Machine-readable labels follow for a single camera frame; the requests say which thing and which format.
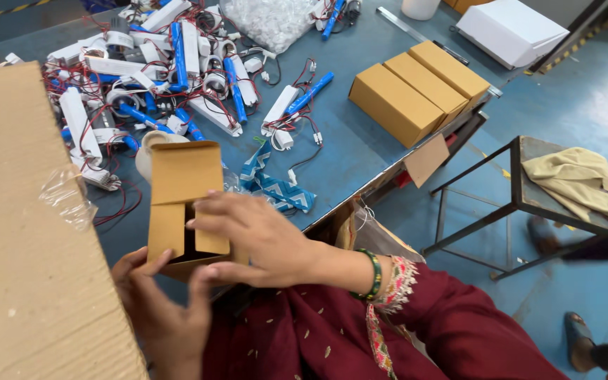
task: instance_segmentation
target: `woman's left hand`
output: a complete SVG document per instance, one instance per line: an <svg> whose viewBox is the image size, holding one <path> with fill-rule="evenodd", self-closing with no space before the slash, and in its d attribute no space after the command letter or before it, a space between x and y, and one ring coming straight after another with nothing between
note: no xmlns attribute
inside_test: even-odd
<svg viewBox="0 0 608 380"><path fill-rule="evenodd" d="M211 323L209 281L217 271L199 266L189 281L189 307L171 301L158 287L154 275L171 258L166 250L147 262L147 247L122 257L112 278L136 335L156 366L157 378L200 379L201 359Z"/></svg>

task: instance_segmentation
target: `person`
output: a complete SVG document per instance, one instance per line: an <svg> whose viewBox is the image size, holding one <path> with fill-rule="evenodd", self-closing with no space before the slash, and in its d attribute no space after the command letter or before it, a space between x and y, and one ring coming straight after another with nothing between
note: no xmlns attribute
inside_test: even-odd
<svg viewBox="0 0 608 380"><path fill-rule="evenodd" d="M112 271L157 379L567 379L485 292L446 272L309 240L262 198L211 191L195 208L187 228L229 238L250 266L199 266L187 307L153 278L170 250L147 262L144 247ZM217 282L261 290L228 313L211 307Z"/></svg>
<svg viewBox="0 0 608 380"><path fill-rule="evenodd" d="M532 243L540 255L552 255L565 249L570 252L561 257L568 264L608 261L608 236L595 236L585 242L562 244L551 230L548 221L540 216L531 216L527 228ZM571 366L583 373L595 367L608 371L608 343L596 345L587 324L575 312L565 313L564 325Z"/></svg>

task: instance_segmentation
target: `woman's right hand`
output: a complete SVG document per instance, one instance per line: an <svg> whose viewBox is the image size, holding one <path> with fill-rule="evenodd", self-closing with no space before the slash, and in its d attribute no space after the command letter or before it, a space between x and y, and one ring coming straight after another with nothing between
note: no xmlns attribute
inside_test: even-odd
<svg viewBox="0 0 608 380"><path fill-rule="evenodd" d="M194 206L198 217L187 222L187 229L226 237L234 252L251 261L251 266L212 264L220 273L217 279L254 287L317 282L317 269L328 246L306 238L263 197L209 191Z"/></svg>

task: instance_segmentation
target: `hand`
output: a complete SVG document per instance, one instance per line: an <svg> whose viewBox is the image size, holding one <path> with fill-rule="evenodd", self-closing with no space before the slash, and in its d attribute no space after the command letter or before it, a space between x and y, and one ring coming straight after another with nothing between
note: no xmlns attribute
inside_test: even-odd
<svg viewBox="0 0 608 380"><path fill-rule="evenodd" d="M250 258L252 266L232 262L211 264L222 281L254 287L288 287L315 283L321 246L308 240L263 197L210 191L194 203L198 217L188 229L206 230L231 240L232 249Z"/></svg>
<svg viewBox="0 0 608 380"><path fill-rule="evenodd" d="M208 281L217 271L207 266L196 269L185 309L171 301L153 278L171 255L168 249L156 261L147 262L147 247L140 248L114 265L112 278L135 333L156 366L157 378L200 379L211 323Z"/></svg>

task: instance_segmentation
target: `floor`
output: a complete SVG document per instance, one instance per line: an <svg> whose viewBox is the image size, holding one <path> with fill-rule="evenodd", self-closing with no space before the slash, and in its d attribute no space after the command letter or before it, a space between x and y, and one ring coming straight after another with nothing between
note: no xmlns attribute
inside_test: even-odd
<svg viewBox="0 0 608 380"><path fill-rule="evenodd" d="M2 0L0 11L28 2ZM84 14L76 0L55 0L0 15L0 41ZM15 28L7 28L12 22ZM560 145L582 146L608 159L608 31L589 41L572 57L547 75L522 76L508 84L503 97L485 108L490 120L466 148L421 189L407 186L377 204L374 208L377 219L416 249L429 246L435 239L439 196L428 196L428 189L464 171L480 160L483 153L495 151L519 134ZM502 175L502 169L509 169L507 160L507 155L500 156L494 164L483 166L455 186L497 202L507 201L509 181ZM452 194L445 235L491 211L485 203ZM536 258L524 229L526 217L521 213L511 217L514 259ZM586 236L566 227L557 232L564 239ZM489 260L502 259L505 245L502 221L456 244ZM567 266L554 261L493 283L486 267L453 255L438 252L427 261L432 268L446 270L487 291L501 310L527 330L545 356L572 379L604 378L600 370L584 375L570 369L562 317L566 311L578 312L588 322L596 342L608 341L608 264Z"/></svg>

